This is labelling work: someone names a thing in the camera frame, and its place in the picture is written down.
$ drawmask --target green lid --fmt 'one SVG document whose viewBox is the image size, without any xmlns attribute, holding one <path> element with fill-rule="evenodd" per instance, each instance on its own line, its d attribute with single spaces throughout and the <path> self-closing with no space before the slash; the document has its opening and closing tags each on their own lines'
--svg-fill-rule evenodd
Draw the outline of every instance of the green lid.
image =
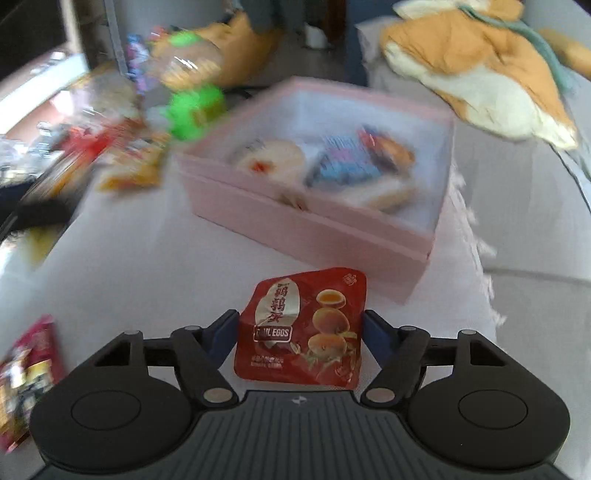
<svg viewBox="0 0 591 480">
<path fill-rule="evenodd" d="M 175 33 L 170 37 L 170 43 L 173 47 L 188 47 L 200 41 L 203 41 L 203 39 L 190 30 Z"/>
</svg>

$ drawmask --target white tablecloth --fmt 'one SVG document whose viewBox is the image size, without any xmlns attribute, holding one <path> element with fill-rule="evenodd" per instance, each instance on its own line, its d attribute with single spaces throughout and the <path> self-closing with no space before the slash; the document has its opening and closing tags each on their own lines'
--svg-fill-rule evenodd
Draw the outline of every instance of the white tablecloth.
<svg viewBox="0 0 591 480">
<path fill-rule="evenodd" d="M 400 306 L 370 291 L 366 306 L 395 326 L 444 337 L 472 328 L 494 341 L 498 315 L 453 177 L 430 266 L 409 302 Z M 207 326 L 227 309 L 242 310 L 261 280 L 314 269 L 195 217 L 174 163 L 161 189 L 89 192 L 81 214 L 36 271 L 17 253 L 0 271 L 0 352 L 49 313 L 69 368 L 123 330 L 139 329 L 150 338 L 185 325 Z M 364 353 L 360 389 L 378 371 Z M 222 372 L 233 387 L 240 394 L 256 387 L 236 377 L 232 363 L 230 356 Z M 168 371 L 154 375 L 173 379 Z M 0 478 L 26 478 L 40 462 L 29 442 L 0 458 Z"/>
</svg>

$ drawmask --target open box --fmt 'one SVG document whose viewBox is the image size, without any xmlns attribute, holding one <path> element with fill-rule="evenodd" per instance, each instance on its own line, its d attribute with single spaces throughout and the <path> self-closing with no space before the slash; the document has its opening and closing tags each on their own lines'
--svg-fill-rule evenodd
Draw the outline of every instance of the open box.
<svg viewBox="0 0 591 480">
<path fill-rule="evenodd" d="M 384 213 L 352 207 L 303 184 L 282 184 L 229 164 L 256 139 L 389 133 L 415 153 L 418 192 Z M 402 303 L 425 271 L 447 190 L 454 116 L 373 90 L 295 78 L 243 103 L 176 154 L 193 212 L 318 268 L 366 273 L 370 288 Z"/>
</svg>

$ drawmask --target black object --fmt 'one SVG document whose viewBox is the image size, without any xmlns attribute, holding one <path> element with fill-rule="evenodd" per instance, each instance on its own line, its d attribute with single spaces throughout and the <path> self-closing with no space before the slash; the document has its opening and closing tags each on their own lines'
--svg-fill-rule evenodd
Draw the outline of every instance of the black object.
<svg viewBox="0 0 591 480">
<path fill-rule="evenodd" d="M 382 371 L 362 393 L 248 392 L 220 375 L 238 312 L 169 338 L 118 336 L 48 392 L 31 434 L 38 480 L 566 479 L 551 463 L 569 431 L 560 398 L 473 330 L 393 328 L 366 311 Z M 174 367 L 180 390 L 147 366 Z M 427 367 L 453 365 L 423 388 Z"/>
<path fill-rule="evenodd" d="M 0 2 L 0 80 L 66 41 L 60 0 Z"/>
</svg>

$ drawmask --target red snack package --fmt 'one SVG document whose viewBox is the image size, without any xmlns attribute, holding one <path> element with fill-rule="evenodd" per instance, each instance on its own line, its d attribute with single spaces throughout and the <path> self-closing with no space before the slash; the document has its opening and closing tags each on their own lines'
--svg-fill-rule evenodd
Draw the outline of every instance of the red snack package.
<svg viewBox="0 0 591 480">
<path fill-rule="evenodd" d="M 354 389 L 366 290 L 365 275 L 349 268 L 260 282 L 240 317 L 236 374 Z"/>
<path fill-rule="evenodd" d="M 64 377 L 53 319 L 43 316 L 0 362 L 0 446 L 14 450 L 28 437 L 31 410 Z"/>
</svg>

